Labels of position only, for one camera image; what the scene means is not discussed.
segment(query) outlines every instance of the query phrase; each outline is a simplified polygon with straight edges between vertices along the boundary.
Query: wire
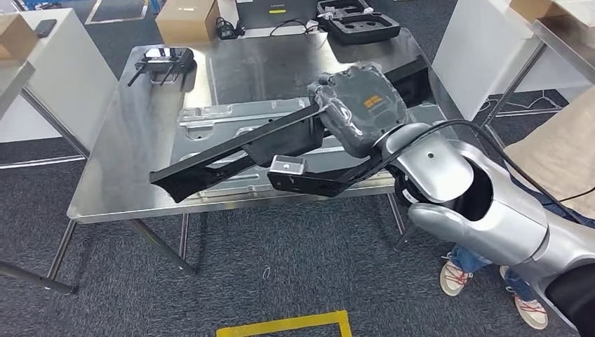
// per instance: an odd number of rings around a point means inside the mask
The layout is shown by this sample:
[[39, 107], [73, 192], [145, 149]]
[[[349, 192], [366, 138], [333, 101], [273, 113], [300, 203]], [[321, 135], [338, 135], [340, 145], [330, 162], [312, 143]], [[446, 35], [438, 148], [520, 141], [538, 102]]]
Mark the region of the wire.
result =
[[412, 139], [409, 143], [405, 144], [403, 147], [398, 149], [395, 153], [391, 154], [386, 159], [383, 159], [371, 171], [367, 172], [365, 175], [361, 176], [360, 178], [354, 179], [353, 183], [359, 183], [359, 182], [364, 181], [364, 180], [368, 179], [369, 177], [375, 175], [382, 168], [384, 168], [386, 165], [388, 165], [388, 163], [394, 161], [397, 157], [399, 157], [405, 151], [409, 150], [412, 146], [417, 144], [420, 140], [426, 138], [427, 136], [433, 134], [434, 132], [441, 130], [443, 128], [446, 128], [449, 126], [455, 126], [455, 125], [467, 126], [471, 129], [473, 129], [474, 131], [476, 131], [477, 134], [479, 134], [488, 144], [490, 144], [490, 146], [504, 159], [504, 161], [508, 163], [508, 165], [510, 165], [517, 173], [519, 173], [521, 175], [521, 177], [525, 178], [525, 180], [527, 180], [531, 185], [533, 185], [542, 194], [544, 194], [546, 197], [548, 197], [552, 201], [552, 204], [555, 204], [558, 207], [560, 207], [560, 209], [562, 211], [564, 211], [564, 213], [568, 214], [572, 219], [574, 219], [576, 221], [576, 223], [583, 225], [583, 222], [572, 211], [570, 211], [568, 208], [566, 208], [560, 201], [556, 200], [556, 198], [554, 196], [552, 196], [541, 185], [539, 185], [537, 182], [535, 182], [535, 180], [533, 180], [525, 171], [523, 171], [519, 167], [519, 165], [517, 165], [514, 161], [512, 161], [512, 159], [510, 159], [510, 157], [508, 157], [508, 154], [506, 154], [504, 152], [504, 150], [493, 140], [493, 138], [488, 133], [486, 133], [479, 125], [475, 124], [474, 122], [467, 121], [464, 119], [453, 119], [453, 120], [445, 121], [443, 123], [432, 126], [431, 128], [427, 129], [425, 132], [421, 133], [420, 135], [418, 135], [417, 137]]
[[288, 23], [292, 23], [292, 22], [297, 22], [297, 23], [299, 23], [300, 25], [302, 25], [304, 27], [304, 32], [302, 33], [304, 35], [308, 35], [308, 34], [312, 33], [313, 32], [312, 28], [318, 27], [318, 25], [314, 25], [314, 26], [308, 28], [308, 26], [306, 26], [306, 24], [303, 23], [302, 21], [299, 21], [299, 20], [296, 20], [296, 19], [290, 19], [290, 20], [285, 20], [285, 21], [281, 22], [279, 25], [277, 25], [277, 27], [275, 27], [271, 31], [271, 34], [269, 34], [269, 36], [270, 37], [276, 37], [276, 36], [278, 36], [278, 35], [273, 35], [273, 33], [275, 33], [275, 31], [277, 31], [277, 29], [279, 29], [279, 28], [287, 25]]
[[[565, 201], [568, 201], [568, 200], [577, 199], [577, 198], [580, 198], [580, 197], [582, 197], [582, 196], [584, 196], [584, 195], [591, 194], [591, 193], [593, 193], [593, 192], [595, 192], [595, 187], [593, 187], [592, 189], [590, 189], [590, 190], [588, 190], [588, 191], [585, 191], [585, 192], [583, 192], [583, 193], [579, 193], [579, 194], [577, 194], [577, 195], [573, 195], [573, 196], [571, 196], [571, 197], [568, 197], [568, 198], [562, 199], [562, 200], [560, 200], [560, 202], [565, 202]], [[550, 206], [550, 205], [553, 205], [553, 204], [554, 204], [553, 202], [549, 202], [549, 203], [547, 203], [547, 204], [542, 204], [542, 205], [543, 205], [543, 206]]]
[[[522, 107], [525, 109], [530, 110], [533, 105], [537, 104], [537, 102], [539, 102], [540, 100], [546, 100], [549, 104], [553, 105], [556, 109], [562, 109], [562, 107], [560, 105], [558, 105], [556, 102], [554, 102], [551, 98], [547, 97], [545, 95], [545, 90], [541, 90], [541, 97], [539, 97], [537, 100], [532, 101], [531, 104], [529, 105], [522, 105], [522, 104], [518, 104], [518, 103], [511, 103], [511, 102], [506, 102], [506, 104], [508, 105], [512, 105], [514, 107]], [[486, 105], [485, 107], [482, 107], [479, 112], [482, 111], [486, 111], [487, 109], [489, 109], [492, 106], [492, 102], [497, 102], [498, 100], [487, 100], [485, 101], [483, 104], [488, 103], [488, 105]]]
[[238, 20], [236, 27], [234, 27], [231, 22], [222, 17], [218, 17], [215, 20], [215, 30], [217, 31], [217, 36], [221, 40], [237, 39], [238, 37], [243, 36], [246, 32], [241, 25], [241, 21]]

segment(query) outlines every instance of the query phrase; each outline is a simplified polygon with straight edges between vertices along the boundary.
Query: white sneaker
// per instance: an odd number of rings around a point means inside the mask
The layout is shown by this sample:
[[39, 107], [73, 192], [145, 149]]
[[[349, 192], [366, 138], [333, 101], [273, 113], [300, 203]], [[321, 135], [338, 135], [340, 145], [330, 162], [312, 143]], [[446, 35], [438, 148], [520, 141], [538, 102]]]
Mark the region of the white sneaker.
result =
[[446, 295], [456, 296], [458, 295], [467, 281], [473, 277], [473, 273], [463, 272], [459, 267], [450, 261], [450, 253], [442, 258], [448, 259], [448, 261], [442, 267], [440, 271], [440, 287]]
[[[508, 270], [508, 266], [502, 265], [500, 266], [500, 276], [504, 279], [504, 275]], [[543, 330], [547, 326], [547, 313], [545, 309], [537, 300], [530, 300], [525, 302], [521, 300], [514, 290], [511, 287], [507, 286], [506, 290], [514, 294], [514, 304], [516, 309], [519, 311], [521, 318], [525, 323], [527, 323], [530, 327]]]

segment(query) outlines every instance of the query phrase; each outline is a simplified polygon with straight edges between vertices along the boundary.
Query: yellow floor marking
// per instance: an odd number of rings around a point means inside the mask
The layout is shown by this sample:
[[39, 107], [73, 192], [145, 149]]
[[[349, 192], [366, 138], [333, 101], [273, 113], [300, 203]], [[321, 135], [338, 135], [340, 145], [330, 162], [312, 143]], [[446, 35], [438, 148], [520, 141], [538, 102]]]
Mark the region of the yellow floor marking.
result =
[[334, 323], [339, 324], [339, 332], [341, 337], [352, 337], [352, 330], [349, 327], [349, 320], [347, 319], [346, 310], [329, 312], [327, 314], [294, 317], [270, 322], [221, 328], [217, 330], [217, 337], [258, 336], [265, 333], [295, 330], [307, 328], [309, 326], [319, 326]]

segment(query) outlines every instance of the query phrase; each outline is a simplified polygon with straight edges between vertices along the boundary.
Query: stainless steel table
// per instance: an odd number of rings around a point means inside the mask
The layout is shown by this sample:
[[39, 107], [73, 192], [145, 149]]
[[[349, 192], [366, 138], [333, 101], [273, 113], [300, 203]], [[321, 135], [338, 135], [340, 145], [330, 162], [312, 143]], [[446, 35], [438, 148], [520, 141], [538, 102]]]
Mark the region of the stainless steel table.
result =
[[[149, 172], [171, 162], [180, 110], [232, 103], [284, 100], [307, 96], [307, 84], [321, 72], [338, 72], [359, 61], [376, 62], [395, 77], [416, 72], [425, 76], [429, 102], [412, 108], [419, 120], [460, 118], [460, 113], [433, 73], [411, 33], [403, 29], [390, 41], [365, 46], [338, 46], [326, 34], [238, 39], [191, 45], [197, 68], [180, 93], [180, 81], [152, 85], [140, 77], [132, 87], [134, 63], [154, 46], [132, 50], [114, 101], [68, 209], [78, 223], [124, 220], [180, 269], [194, 273], [184, 261], [188, 214], [249, 206], [322, 200], [273, 189], [214, 197], [189, 198], [176, 204], [165, 191], [150, 185]], [[477, 144], [471, 132], [459, 137]], [[385, 172], [352, 186], [341, 197], [389, 194], [394, 180]], [[389, 198], [399, 231], [404, 232], [394, 198]], [[140, 218], [183, 214], [179, 253], [174, 252]]]
[[540, 38], [537, 48], [533, 51], [529, 59], [523, 65], [519, 73], [515, 76], [508, 88], [502, 94], [502, 97], [494, 106], [494, 109], [488, 114], [481, 126], [494, 137], [496, 142], [503, 148], [504, 143], [491, 126], [494, 118], [501, 113], [502, 108], [510, 99], [510, 96], [521, 85], [529, 71], [540, 59], [545, 49], [550, 47], [558, 53], [568, 64], [572, 65], [582, 76], [592, 84], [595, 84], [595, 49], [586, 45], [581, 40], [581, 27], [571, 15], [556, 16], [552, 18], [537, 19], [531, 30], [535, 36]]
[[[62, 137], [80, 154], [77, 156], [68, 156], [61, 158], [39, 159], [23, 161], [18, 163], [0, 164], [1, 169], [18, 169], [28, 166], [47, 165], [56, 162], [66, 162], [88, 158], [89, 151], [69, 130], [68, 128], [38, 99], [27, 83], [34, 75], [35, 69], [27, 61], [2, 61], [0, 62], [0, 118], [4, 116], [8, 107], [12, 104], [18, 95], [21, 95]], [[70, 220], [62, 241], [58, 246], [58, 251], [54, 257], [47, 277], [42, 277], [16, 265], [0, 261], [0, 274], [26, 279], [32, 283], [43, 286], [47, 289], [53, 289], [61, 293], [71, 293], [75, 286], [66, 285], [55, 280], [62, 259], [66, 253], [68, 243], [72, 238], [72, 233], [76, 227], [76, 222]]]

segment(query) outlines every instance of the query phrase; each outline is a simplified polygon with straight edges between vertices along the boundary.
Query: person's leg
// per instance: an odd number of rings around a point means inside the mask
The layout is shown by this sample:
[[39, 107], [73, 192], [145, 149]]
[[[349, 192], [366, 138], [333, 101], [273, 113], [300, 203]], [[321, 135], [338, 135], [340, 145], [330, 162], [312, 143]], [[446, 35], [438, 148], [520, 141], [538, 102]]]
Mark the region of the person's leg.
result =
[[513, 291], [521, 300], [530, 302], [535, 300], [531, 287], [525, 282], [519, 274], [516, 274], [512, 269], [508, 268], [504, 273], [504, 281], [509, 289]]
[[492, 264], [492, 261], [459, 244], [456, 244], [446, 256], [464, 272], [475, 272]]
[[531, 293], [529, 285], [507, 266], [500, 267], [500, 275], [508, 284], [506, 290], [514, 294], [514, 304], [525, 323], [534, 329], [545, 329], [547, 313]]
[[456, 244], [444, 258], [448, 261], [440, 271], [440, 287], [449, 296], [458, 295], [467, 281], [473, 277], [474, 271], [492, 263], [459, 244]]
[[584, 222], [584, 225], [595, 230], [595, 219], [587, 219], [587, 221]]

